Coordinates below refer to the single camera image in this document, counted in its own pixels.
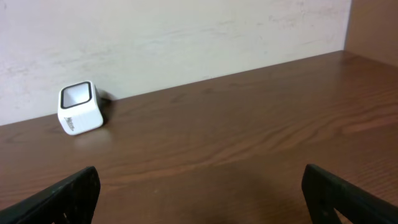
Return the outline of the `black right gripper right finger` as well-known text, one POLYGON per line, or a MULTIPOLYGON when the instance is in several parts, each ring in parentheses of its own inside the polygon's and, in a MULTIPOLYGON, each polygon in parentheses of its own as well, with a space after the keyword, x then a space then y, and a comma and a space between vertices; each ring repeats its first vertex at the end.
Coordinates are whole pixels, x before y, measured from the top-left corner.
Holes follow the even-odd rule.
POLYGON ((315 164, 308 164, 302 192, 313 223, 397 223, 397 207, 315 164))

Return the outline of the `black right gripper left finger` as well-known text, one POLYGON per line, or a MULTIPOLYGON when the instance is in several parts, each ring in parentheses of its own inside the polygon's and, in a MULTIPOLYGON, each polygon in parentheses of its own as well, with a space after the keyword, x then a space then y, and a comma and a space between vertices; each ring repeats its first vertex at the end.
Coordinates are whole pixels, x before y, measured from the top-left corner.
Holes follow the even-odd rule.
POLYGON ((1 210, 1 223, 91 223, 100 194, 93 166, 1 210))

